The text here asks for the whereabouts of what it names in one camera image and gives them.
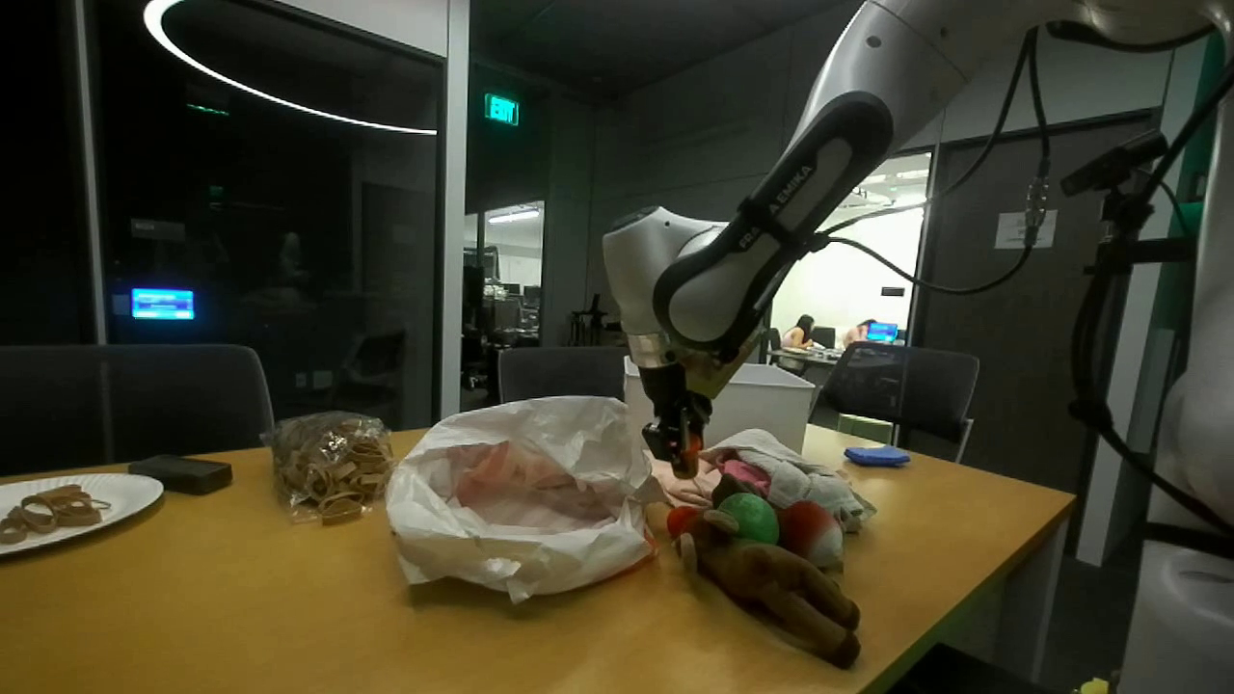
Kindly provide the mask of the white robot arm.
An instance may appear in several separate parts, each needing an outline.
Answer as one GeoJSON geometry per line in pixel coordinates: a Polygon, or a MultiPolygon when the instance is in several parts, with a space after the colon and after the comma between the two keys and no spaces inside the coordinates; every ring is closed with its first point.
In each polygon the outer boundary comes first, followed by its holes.
{"type": "Polygon", "coordinates": [[[1119,51],[1229,32],[1229,0],[863,0],[762,181],[727,218],[650,207],[603,240],[609,293],[650,417],[644,443],[687,479],[708,402],[753,352],[818,222],[916,135],[1004,46],[1077,27],[1119,51]]]}

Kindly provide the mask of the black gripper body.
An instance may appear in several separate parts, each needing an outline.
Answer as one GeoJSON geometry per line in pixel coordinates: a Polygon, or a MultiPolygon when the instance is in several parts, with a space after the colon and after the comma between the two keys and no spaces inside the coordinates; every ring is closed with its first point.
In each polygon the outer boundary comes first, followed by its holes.
{"type": "Polygon", "coordinates": [[[650,402],[644,443],[672,467],[694,467],[708,422],[708,393],[699,384],[699,372],[687,367],[650,367],[640,383],[650,402]]]}

